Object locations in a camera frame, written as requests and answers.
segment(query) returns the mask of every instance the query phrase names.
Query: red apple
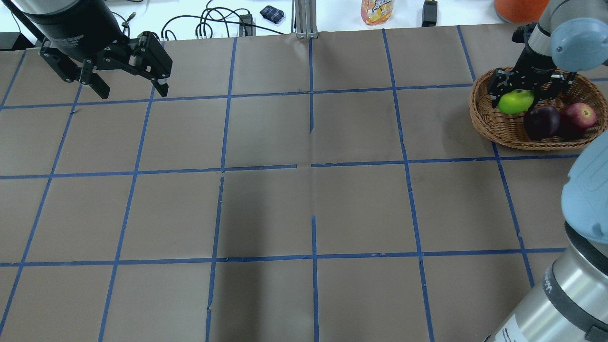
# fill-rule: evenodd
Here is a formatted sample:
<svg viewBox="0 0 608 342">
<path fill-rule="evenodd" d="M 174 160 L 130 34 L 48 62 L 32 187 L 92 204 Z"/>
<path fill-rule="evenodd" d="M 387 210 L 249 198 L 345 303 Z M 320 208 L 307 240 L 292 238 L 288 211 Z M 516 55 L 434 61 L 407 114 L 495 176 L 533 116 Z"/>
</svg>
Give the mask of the red apple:
<svg viewBox="0 0 608 342">
<path fill-rule="evenodd" d="M 598 116 L 586 103 L 574 103 L 559 113 L 561 124 L 558 134 L 567 139 L 580 139 L 586 130 L 593 127 Z"/>
<path fill-rule="evenodd" d="M 536 107 L 523 115 L 523 127 L 532 140 L 557 135 L 559 122 L 559 112 L 554 106 Z"/>
</svg>

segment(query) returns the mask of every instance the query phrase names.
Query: tiled surface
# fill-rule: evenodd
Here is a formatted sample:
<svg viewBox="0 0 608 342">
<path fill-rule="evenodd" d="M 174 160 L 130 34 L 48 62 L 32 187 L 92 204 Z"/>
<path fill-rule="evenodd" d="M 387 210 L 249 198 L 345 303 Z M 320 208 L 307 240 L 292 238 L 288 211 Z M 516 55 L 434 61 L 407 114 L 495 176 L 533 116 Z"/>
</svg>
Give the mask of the tiled surface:
<svg viewBox="0 0 608 342">
<path fill-rule="evenodd" d="M 0 54 L 0 341 L 482 341 L 578 153 L 472 128 L 461 35 L 479 76 L 513 28 L 168 42 L 169 97 L 113 103 Z"/>
</svg>

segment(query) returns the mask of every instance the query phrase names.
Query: apple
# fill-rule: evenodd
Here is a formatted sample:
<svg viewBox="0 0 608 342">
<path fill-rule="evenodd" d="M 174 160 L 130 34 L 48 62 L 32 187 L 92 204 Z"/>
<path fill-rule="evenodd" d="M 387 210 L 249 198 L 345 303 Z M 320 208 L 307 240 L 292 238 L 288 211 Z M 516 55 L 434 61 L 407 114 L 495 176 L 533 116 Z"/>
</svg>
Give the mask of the apple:
<svg viewBox="0 0 608 342">
<path fill-rule="evenodd" d="M 581 139 L 585 131 L 593 127 L 598 116 L 586 103 L 574 103 L 559 113 L 561 125 L 559 135 L 567 139 Z"/>
<path fill-rule="evenodd" d="M 523 127 L 532 140 L 542 140 L 557 135 L 559 111 L 554 106 L 536 107 L 523 115 Z"/>
<path fill-rule="evenodd" d="M 519 114 L 526 111 L 534 103 L 534 92 L 532 90 L 515 89 L 504 94 L 496 106 L 499 111 L 507 114 Z"/>
</svg>

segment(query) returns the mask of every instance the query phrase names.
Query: grid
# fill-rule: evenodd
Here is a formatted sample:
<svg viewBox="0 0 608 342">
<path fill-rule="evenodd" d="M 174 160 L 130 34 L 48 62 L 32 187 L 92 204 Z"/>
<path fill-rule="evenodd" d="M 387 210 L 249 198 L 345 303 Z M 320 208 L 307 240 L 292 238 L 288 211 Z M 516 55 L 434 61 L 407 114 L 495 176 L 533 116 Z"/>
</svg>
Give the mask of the grid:
<svg viewBox="0 0 608 342">
<path fill-rule="evenodd" d="M 465 39 L 463 38 L 463 33 L 461 28 L 457 27 L 458 36 L 460 37 L 461 47 L 466 57 L 466 61 L 469 67 L 469 72 L 471 74 L 471 78 L 475 79 L 474 68 L 471 63 L 471 59 L 469 56 L 469 51 L 467 49 L 467 45 L 465 43 Z M 216 266 L 218 263 L 243 263 L 243 262 L 272 262 L 279 260 L 311 260 L 313 263 L 312 268 L 312 277 L 313 277 L 313 312 L 314 312 L 314 340 L 320 341 L 322 340 L 320 337 L 320 323 L 319 323 L 319 285 L 318 285 L 318 260 L 323 259 L 374 259 L 374 258 L 417 258 L 419 271 L 420 271 L 420 285 L 422 289 L 423 303 L 424 303 L 424 312 L 426 314 L 426 323 L 428 329 L 428 336 L 431 342 L 436 340 L 434 334 L 434 325 L 432 322 L 432 312 L 431 305 L 429 303 L 430 294 L 427 289 L 427 280 L 426 280 L 426 272 L 424 266 L 424 258 L 425 257 L 435 257 L 435 256 L 477 256 L 477 255 L 503 255 L 503 254 L 517 254 L 522 256 L 522 261 L 525 266 L 525 271 L 527 274 L 528 282 L 530 286 L 534 285 L 533 273 L 530 267 L 530 262 L 528 260 L 528 256 L 530 254 L 539 254 L 539 253 L 560 253 L 563 251 L 563 248 L 527 248 L 524 244 L 523 237 L 520 234 L 520 226 L 516 215 L 516 210 L 514 208 L 513 199 L 511 197 L 510 187 L 507 182 L 507 177 L 505 176 L 505 171 L 503 168 L 504 161 L 515 161 L 515 160 L 533 160 L 533 159 L 572 159 L 577 157 L 577 154 L 561 154 L 561 155 L 525 155 L 525 156 L 501 156 L 499 153 L 498 146 L 492 143 L 492 150 L 494 156 L 481 156 L 481 157 L 473 157 L 473 158 L 434 158 L 434 159 L 410 159 L 408 158 L 408 153 L 406 149 L 406 143 L 404 142 L 404 132 L 402 129 L 402 117 L 400 111 L 400 103 L 398 98 L 398 91 L 403 90 L 411 90 L 411 89 L 441 89 L 441 88 L 465 88 L 470 87 L 471 83 L 459 83 L 459 84 L 450 84 L 450 85 L 428 85 L 428 86 L 397 86 L 395 81 L 395 72 L 393 70 L 393 60 L 391 55 L 391 48 L 389 46 L 389 40 L 387 39 L 387 32 L 382 29 L 382 38 L 385 47 L 385 56 L 387 59 L 389 73 L 390 73 L 390 87 L 383 88 L 356 88 L 356 89 L 334 89 L 334 90 L 315 90 L 314 87 L 314 77 L 313 77 L 313 41 L 309 41 L 308 44 L 308 64 L 309 64 L 309 89 L 307 91 L 297 91 L 297 92 L 273 92 L 273 93 L 259 93 L 259 94 L 233 94 L 233 78 L 235 73 L 235 59 L 237 54 L 238 42 L 239 39 L 234 38 L 232 43 L 232 55 L 230 62 L 230 75 L 228 82 L 228 90 L 226 95 L 219 96 L 192 96 L 192 97 L 169 97 L 169 98 L 154 98 L 154 89 L 151 90 L 150 96 L 148 99 L 136 99 L 136 100 L 116 100 L 116 101 L 106 101 L 106 102 L 78 102 L 78 99 L 81 95 L 82 87 L 78 87 L 78 91 L 76 93 L 75 99 L 72 103 L 53 103 L 53 104 L 42 104 L 42 105 L 6 105 L 9 94 L 13 88 L 13 84 L 19 74 L 21 66 L 23 64 L 24 58 L 26 56 L 25 53 L 22 54 L 21 59 L 19 61 L 18 66 L 14 72 L 14 75 L 11 79 L 9 88 L 4 95 L 2 103 L 0 104 L 0 111 L 9 110 L 9 109 L 20 109 L 20 108 L 50 108 L 50 107 L 66 107 L 70 108 L 70 114 L 67 119 L 67 123 L 65 125 L 63 136 L 61 138 L 61 142 L 59 144 L 59 148 L 55 155 L 55 159 L 53 162 L 52 170 L 48 174 L 38 174 L 38 175 L 2 175 L 0 176 L 1 180 L 19 180 L 19 179 L 43 179 L 47 180 L 46 186 L 44 188 L 43 196 L 40 200 L 40 205 L 38 207 L 36 217 L 29 235 L 29 239 L 27 241 L 27 245 L 25 250 L 23 251 L 22 258 L 20 262 L 15 263 L 0 263 L 0 267 L 5 268 L 17 268 L 16 277 L 14 283 L 12 285 L 12 289 L 10 292 L 10 296 L 7 302 L 7 305 L 4 309 L 4 313 L 2 316 L 2 321 L 0 321 L 0 333 L 2 332 L 7 318 L 10 315 L 11 304 L 15 293 L 19 287 L 19 280 L 21 277 L 22 270 L 27 267 L 57 267 L 57 266 L 83 266 L 83 265 L 107 265 L 112 266 L 111 278 L 109 280 L 108 291 L 105 300 L 105 306 L 103 310 L 103 318 L 102 323 L 99 329 L 98 341 L 101 342 L 104 339 L 104 333 L 106 328 L 106 320 L 108 318 L 108 311 L 110 305 L 112 303 L 112 291 L 114 289 L 114 282 L 117 275 L 117 270 L 119 265 L 148 265 L 148 264 L 179 264 L 179 263 L 207 263 L 210 265 L 210 282 L 209 282 L 209 296 L 207 301 L 207 316 L 205 322 L 205 332 L 206 332 L 206 341 L 210 340 L 210 330 L 212 326 L 212 311 L 211 306 L 213 302 L 213 296 L 215 291 L 215 275 L 216 275 Z M 606 79 L 593 79 L 596 82 L 605 81 Z M 298 169 L 299 165 L 297 164 L 280 164 L 280 165 L 266 165 L 266 166 L 244 166 L 244 167 L 227 167 L 226 166 L 226 150 L 227 150 L 227 142 L 228 142 L 228 132 L 229 132 L 229 123 L 230 123 L 230 107 L 232 99 L 242 98 L 242 97 L 275 97 L 275 96 L 296 96 L 301 94 L 309 94 L 309 129 L 312 132 L 315 129 L 315 113 L 314 113 L 314 101 L 316 94 L 337 94 L 337 93 L 348 93 L 348 92 L 381 92 L 381 91 L 390 91 L 392 92 L 395 113 L 396 113 L 396 121 L 398 126 L 398 134 L 400 141 L 400 148 L 402 159 L 398 160 L 386 160 L 386 161 L 369 161 L 369 162 L 329 162 L 329 163 L 311 163 L 310 168 L 326 168 L 326 167 L 353 167 L 353 166 L 383 166 L 383 165 L 403 165 L 404 167 L 404 176 L 407 183 L 407 191 L 408 198 L 410 204 L 410 210 L 412 215 L 412 223 L 415 237 L 415 251 L 409 252 L 400 252 L 400 253 L 335 253 L 335 254 L 319 254 L 317 252 L 317 223 L 316 216 L 313 214 L 311 217 L 311 254 L 295 254 L 295 255 L 280 255 L 280 256 L 258 256 L 258 257 L 218 257 L 218 240 L 220 234 L 220 221 L 221 221 L 221 213 L 223 206 L 223 195 L 224 195 L 224 174 L 231 172 L 241 172 L 248 170 L 281 170 L 281 169 Z M 142 158 L 142 150 L 144 147 L 148 120 L 150 118 L 150 112 L 155 103 L 159 102 L 169 102 L 169 101 L 183 101 L 183 100 L 201 100 L 201 99 L 225 99 L 226 100 L 226 115 L 224 122 L 224 132 L 223 132 L 223 143 L 221 147 L 221 165 L 219 167 L 213 167 L 208 169 L 162 169 L 162 170 L 140 170 L 140 161 Z M 80 106 L 95 106 L 95 105 L 107 105 L 107 104 L 115 104 L 115 103 L 146 103 L 147 110 L 145 113 L 145 119 L 143 120 L 143 127 L 140 132 L 139 146 L 137 149 L 137 157 L 135 162 L 135 167 L 133 170 L 122 171 L 122 172 L 83 172 L 83 173 L 57 173 L 56 168 L 61 156 L 61 152 L 66 141 L 66 136 L 70 129 L 70 125 L 72 122 L 72 118 L 74 113 L 76 112 L 77 107 Z M 513 220 L 513 226 L 515 230 L 515 234 L 517 236 L 519 242 L 519 248 L 513 249 L 502 249 L 502 250 L 458 250 L 458 251 L 426 251 L 423 249 L 421 243 L 420 232 L 418 229 L 418 216 L 416 213 L 416 201 L 415 201 L 415 191 L 413 189 L 413 181 L 411 177 L 410 166 L 414 164 L 433 164 L 433 163 L 469 163 L 469 162 L 494 162 L 496 167 L 500 173 L 500 179 L 502 180 L 502 186 L 504 190 L 504 195 L 506 196 L 506 200 L 508 203 L 509 211 L 511 218 Z M 136 183 L 137 178 L 140 175 L 154 175 L 154 174 L 165 174 L 165 173 L 220 173 L 222 177 L 219 179 L 218 193 L 217 193 L 217 209 L 216 209 L 216 220 L 215 220 L 215 232 L 214 232 L 214 240 L 213 240 L 213 253 L 211 257 L 204 258 L 191 258 L 191 259 L 154 259 L 154 260 L 121 260 L 121 251 L 122 244 L 125 236 L 125 228 L 127 227 L 131 203 L 133 200 L 134 193 L 136 191 Z M 128 199 L 126 202 L 126 208 L 124 212 L 124 218 L 122 222 L 122 229 L 119 237 L 119 242 L 116 248 L 116 255 L 113 260 L 81 260 L 81 261 L 49 261 L 49 262 L 28 262 L 26 261 L 27 255 L 29 253 L 30 246 L 32 244 L 32 240 L 36 233 L 36 227 L 38 225 L 38 221 L 40 220 L 41 213 L 43 211 L 43 207 L 45 205 L 45 201 L 47 195 L 49 193 L 49 188 L 51 183 L 58 178 L 83 178 L 83 177 L 100 177 L 100 176 L 130 176 L 132 177 L 130 191 L 128 194 Z"/>
</svg>

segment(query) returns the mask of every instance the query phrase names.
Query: orange object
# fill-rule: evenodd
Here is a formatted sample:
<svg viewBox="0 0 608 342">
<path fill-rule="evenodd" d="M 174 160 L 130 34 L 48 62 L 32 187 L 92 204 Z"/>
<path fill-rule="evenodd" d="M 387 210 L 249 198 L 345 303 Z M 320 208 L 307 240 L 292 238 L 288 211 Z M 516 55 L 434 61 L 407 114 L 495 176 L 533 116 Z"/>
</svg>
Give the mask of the orange object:
<svg viewBox="0 0 608 342">
<path fill-rule="evenodd" d="M 366 24 L 378 25 L 389 20 L 395 0 L 362 0 L 361 19 Z"/>
<path fill-rule="evenodd" d="M 512 23 L 538 21 L 549 0 L 494 0 L 496 13 Z"/>
</svg>

